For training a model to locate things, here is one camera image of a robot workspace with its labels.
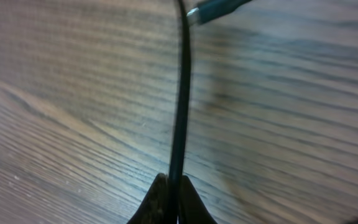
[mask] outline metal tip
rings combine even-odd
[[[200,21],[197,7],[187,13],[187,20],[189,21],[189,26],[197,24]]]

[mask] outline cable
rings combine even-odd
[[[238,7],[251,0],[209,0],[197,4],[197,7],[192,9],[187,17],[190,25],[205,24],[209,21],[217,19],[234,12]]]
[[[178,106],[168,175],[168,203],[164,216],[164,223],[167,224],[176,223],[178,218],[178,198],[183,173],[183,162],[185,160],[191,82],[190,28],[183,0],[177,0],[177,3],[181,17],[181,68]]]

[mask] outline wooden table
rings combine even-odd
[[[193,50],[216,221],[358,217],[358,0],[255,0]],[[173,1],[0,0],[0,223],[126,223],[168,169],[178,51]]]

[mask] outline black connector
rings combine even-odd
[[[251,0],[209,0],[200,2],[187,16],[190,24],[205,24],[234,12],[238,7]]]

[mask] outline brown wood plank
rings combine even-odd
[[[358,217],[358,1],[192,31],[185,173],[218,223]],[[173,1],[0,0],[0,223],[130,219],[168,169],[177,75]]]

